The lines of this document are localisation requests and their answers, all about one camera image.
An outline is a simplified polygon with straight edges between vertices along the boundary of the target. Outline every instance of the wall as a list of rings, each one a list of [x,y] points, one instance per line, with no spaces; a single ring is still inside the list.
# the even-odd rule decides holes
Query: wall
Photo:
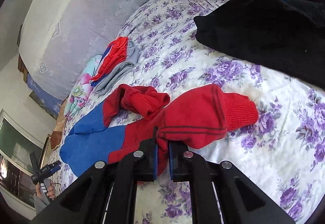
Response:
[[[18,55],[0,71],[0,109],[4,109],[25,131],[44,143],[56,121],[29,97],[31,90],[23,81],[17,64]]]
[[[31,220],[36,216],[35,209],[21,202],[18,198],[10,194],[6,189],[0,186],[0,192],[7,202],[8,206],[25,218]]]
[[[0,70],[18,53],[17,38],[33,0],[5,0],[0,7]]]

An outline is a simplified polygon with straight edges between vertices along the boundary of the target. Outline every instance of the bedsheet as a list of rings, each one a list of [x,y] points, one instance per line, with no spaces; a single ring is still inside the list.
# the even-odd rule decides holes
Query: bedsheet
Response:
[[[224,92],[249,96],[259,111],[256,124],[192,151],[211,162],[233,162],[303,224],[325,193],[325,93],[198,43],[193,17],[208,14],[227,1],[150,0],[144,4],[119,32],[141,48],[138,65],[112,90],[121,83],[151,85],[174,100],[192,88],[214,83]],[[301,62],[301,67],[311,66]],[[84,108],[67,123],[61,145],[72,126],[107,95],[90,95]],[[110,126],[140,118],[121,111]],[[58,153],[52,153],[52,161],[59,159]],[[189,184],[174,183],[168,177],[166,171],[154,183],[139,183],[135,223],[192,223]],[[65,189],[76,176],[64,164],[53,178]]]

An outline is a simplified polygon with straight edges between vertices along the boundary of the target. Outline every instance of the hand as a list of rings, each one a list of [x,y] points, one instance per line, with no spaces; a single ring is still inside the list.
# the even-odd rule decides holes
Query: hand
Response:
[[[41,194],[41,186],[40,186],[40,183],[37,183],[37,185],[35,186],[35,189],[36,189],[36,195],[37,195],[37,197],[38,198],[41,198],[42,197],[42,194]],[[49,186],[48,192],[47,192],[46,195],[49,198],[56,199],[55,189],[54,189],[53,181],[52,180],[51,180],[51,185]]]

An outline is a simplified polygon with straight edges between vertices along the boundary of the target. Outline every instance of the folded clothes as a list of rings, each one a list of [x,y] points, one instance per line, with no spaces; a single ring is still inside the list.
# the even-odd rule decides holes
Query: folded clothes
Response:
[[[167,164],[167,141],[183,141],[199,149],[223,138],[227,131],[258,119],[256,106],[247,96],[223,93],[214,84],[187,91],[162,109],[169,100],[167,94],[157,93],[152,87],[120,85],[71,129],[60,150],[62,161],[80,176],[97,161],[116,162],[137,150],[142,140],[152,137],[157,126],[160,174]],[[120,108],[144,118],[108,128]]]
[[[98,81],[103,75],[109,74],[113,68],[126,59],[127,37],[118,37],[108,45],[109,52],[106,53],[100,62],[98,73],[91,78],[91,82]]]
[[[89,60],[76,84],[74,85],[64,109],[64,116],[67,117],[68,120],[73,118],[88,100],[90,92],[93,90],[93,87],[90,85],[89,81],[100,63],[100,58],[101,55],[96,55]]]
[[[95,91],[99,95],[106,94],[122,76],[131,72],[134,65],[138,62],[139,52],[139,47],[136,46],[133,41],[129,40],[125,61],[115,66],[109,74],[103,75],[99,80],[97,80]]]

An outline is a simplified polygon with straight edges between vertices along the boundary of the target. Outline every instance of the lace fabric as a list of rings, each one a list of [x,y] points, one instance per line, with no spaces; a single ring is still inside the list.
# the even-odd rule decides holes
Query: lace fabric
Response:
[[[102,54],[120,27],[149,0],[33,0],[20,55],[47,93],[66,98],[80,72]]]

